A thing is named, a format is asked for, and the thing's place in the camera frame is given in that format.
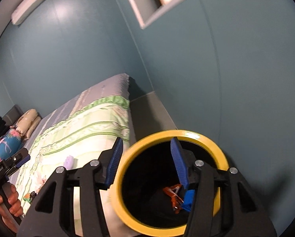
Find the person left hand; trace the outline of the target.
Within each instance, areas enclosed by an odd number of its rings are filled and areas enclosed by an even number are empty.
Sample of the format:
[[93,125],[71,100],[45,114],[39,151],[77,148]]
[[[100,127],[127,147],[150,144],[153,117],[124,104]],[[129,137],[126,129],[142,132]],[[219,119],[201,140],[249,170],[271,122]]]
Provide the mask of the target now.
[[18,232],[19,225],[14,221],[13,216],[20,217],[23,214],[23,207],[21,206],[21,202],[18,199],[18,192],[16,187],[11,184],[7,183],[7,190],[9,192],[8,202],[11,205],[9,211],[7,211],[7,207],[4,204],[3,198],[0,195],[0,215],[2,217],[3,222],[5,225],[14,233]]

